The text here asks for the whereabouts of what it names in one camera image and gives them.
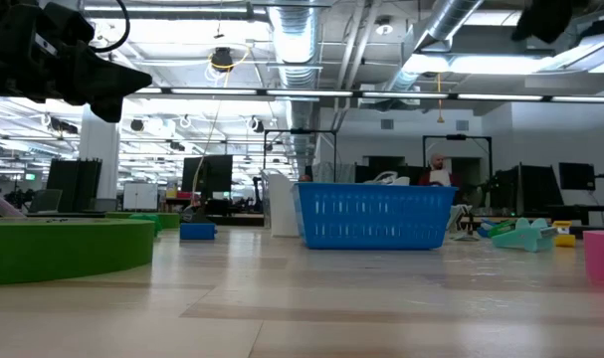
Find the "wooden floor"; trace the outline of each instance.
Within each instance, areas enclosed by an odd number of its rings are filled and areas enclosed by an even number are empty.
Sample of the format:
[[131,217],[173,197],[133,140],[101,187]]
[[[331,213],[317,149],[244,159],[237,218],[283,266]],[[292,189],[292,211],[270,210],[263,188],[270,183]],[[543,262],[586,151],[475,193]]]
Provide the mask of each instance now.
[[581,247],[309,251],[219,231],[162,233],[152,266],[0,286],[0,358],[604,358]]

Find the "person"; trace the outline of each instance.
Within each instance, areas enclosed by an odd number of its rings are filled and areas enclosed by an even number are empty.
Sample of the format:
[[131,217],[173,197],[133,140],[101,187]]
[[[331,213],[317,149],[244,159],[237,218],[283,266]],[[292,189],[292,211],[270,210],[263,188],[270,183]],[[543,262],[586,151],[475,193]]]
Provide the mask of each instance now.
[[430,157],[430,170],[421,176],[419,185],[458,186],[454,176],[445,169],[445,156],[434,153]]

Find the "pink container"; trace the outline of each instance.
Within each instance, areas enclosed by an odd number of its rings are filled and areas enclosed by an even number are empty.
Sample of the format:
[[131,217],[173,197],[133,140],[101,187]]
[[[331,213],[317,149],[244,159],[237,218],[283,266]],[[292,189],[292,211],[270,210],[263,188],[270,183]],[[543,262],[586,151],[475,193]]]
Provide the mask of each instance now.
[[584,256],[589,280],[604,284],[604,231],[584,232]]

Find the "blue box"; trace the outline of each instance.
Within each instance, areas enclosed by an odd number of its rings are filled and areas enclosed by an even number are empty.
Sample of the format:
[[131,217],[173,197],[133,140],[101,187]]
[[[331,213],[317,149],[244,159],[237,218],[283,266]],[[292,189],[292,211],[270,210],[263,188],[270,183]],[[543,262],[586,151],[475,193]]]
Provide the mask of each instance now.
[[300,235],[310,249],[429,250],[443,245],[457,188],[297,183]]
[[214,240],[215,224],[180,224],[180,240]]

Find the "white board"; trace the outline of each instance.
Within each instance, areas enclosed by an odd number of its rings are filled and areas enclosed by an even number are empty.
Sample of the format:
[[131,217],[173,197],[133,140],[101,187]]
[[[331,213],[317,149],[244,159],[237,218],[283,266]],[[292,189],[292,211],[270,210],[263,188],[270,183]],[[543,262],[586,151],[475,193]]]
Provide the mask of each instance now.
[[124,210],[157,210],[158,185],[146,183],[124,184]]

